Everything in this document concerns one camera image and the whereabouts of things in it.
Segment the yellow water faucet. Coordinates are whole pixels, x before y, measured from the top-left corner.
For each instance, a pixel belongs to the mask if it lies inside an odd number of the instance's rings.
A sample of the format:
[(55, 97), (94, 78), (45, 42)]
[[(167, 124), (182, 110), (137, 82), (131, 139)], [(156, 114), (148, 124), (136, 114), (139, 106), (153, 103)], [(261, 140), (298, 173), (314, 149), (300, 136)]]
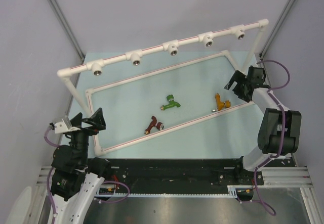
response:
[(221, 101), (221, 97), (218, 93), (215, 94), (216, 108), (212, 109), (212, 112), (218, 112), (225, 108), (231, 107), (231, 102), (229, 100)]

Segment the white PVC pipe frame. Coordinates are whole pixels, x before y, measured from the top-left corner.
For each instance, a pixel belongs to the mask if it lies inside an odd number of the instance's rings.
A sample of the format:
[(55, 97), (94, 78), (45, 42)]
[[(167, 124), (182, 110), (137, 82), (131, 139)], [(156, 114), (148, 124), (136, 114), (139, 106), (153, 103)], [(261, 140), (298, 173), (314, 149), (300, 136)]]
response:
[[(236, 70), (246, 72), (249, 65), (256, 63), (252, 53), (237, 52), (231, 54), (227, 50), (216, 53), (211, 52), (210, 46), (218, 42), (223, 36), (241, 39), (246, 32), (252, 29), (257, 29), (255, 41), (259, 42), (267, 25), (268, 20), (263, 19), (248, 25), (238, 25), (216, 32), (205, 32), (186, 39), (164, 42), (147, 49), (133, 50), (107, 59), (100, 59), (89, 55), (83, 64), (60, 69), (57, 75), (73, 96), (73, 111), (79, 110), (85, 116), (91, 116), (98, 109), (94, 107), (92, 102), (92, 95), (94, 93), (199, 62), (224, 57), (231, 64), (234, 72)], [(180, 130), (210, 120), (218, 114), (223, 115), (249, 105), (256, 104), (245, 101), (236, 106), (231, 104), (230, 108), (211, 112), (207, 116), (173, 126), (170, 130), (166, 130), (165, 126), (163, 130), (157, 130), (154, 127), (148, 135), (144, 134), (141, 138), (109, 148), (103, 148), (100, 145), (99, 134), (97, 134), (90, 138), (89, 156), (106, 158), (106, 155), (110, 152), (144, 142), (156, 136), (165, 135), (168, 131)]]

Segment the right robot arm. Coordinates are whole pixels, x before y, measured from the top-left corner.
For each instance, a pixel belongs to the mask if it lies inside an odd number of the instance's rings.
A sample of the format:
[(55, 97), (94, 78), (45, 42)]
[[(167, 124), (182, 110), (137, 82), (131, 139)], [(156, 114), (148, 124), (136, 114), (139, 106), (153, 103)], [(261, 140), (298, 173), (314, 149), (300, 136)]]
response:
[(235, 83), (233, 92), (239, 99), (256, 104), (263, 113), (257, 135), (257, 146), (242, 157), (242, 167), (234, 170), (234, 180), (246, 184), (251, 171), (259, 170), (270, 161), (295, 153), (299, 146), (302, 115), (291, 110), (275, 96), (274, 89), (265, 84), (265, 70), (250, 66), (247, 75), (236, 70), (225, 89)]

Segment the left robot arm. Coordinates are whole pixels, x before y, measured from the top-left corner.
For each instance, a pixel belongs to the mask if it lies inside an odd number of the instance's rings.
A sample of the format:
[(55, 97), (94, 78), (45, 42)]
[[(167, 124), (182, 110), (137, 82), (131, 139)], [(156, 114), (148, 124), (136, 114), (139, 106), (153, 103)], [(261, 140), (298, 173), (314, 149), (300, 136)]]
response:
[(102, 108), (90, 117), (82, 113), (67, 116), (49, 124), (47, 131), (63, 134), (67, 145), (55, 145), (47, 191), (52, 206), (49, 223), (83, 223), (87, 210), (101, 184), (111, 180), (108, 160), (88, 159), (89, 138), (106, 129)]

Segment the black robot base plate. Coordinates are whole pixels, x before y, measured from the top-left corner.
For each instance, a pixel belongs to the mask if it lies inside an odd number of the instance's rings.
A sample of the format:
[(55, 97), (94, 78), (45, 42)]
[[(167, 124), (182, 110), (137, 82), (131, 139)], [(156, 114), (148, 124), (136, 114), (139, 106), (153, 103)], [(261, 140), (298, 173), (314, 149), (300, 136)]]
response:
[(225, 194), (229, 185), (263, 185), (263, 175), (243, 168), (241, 159), (111, 159), (104, 177), (131, 194)]

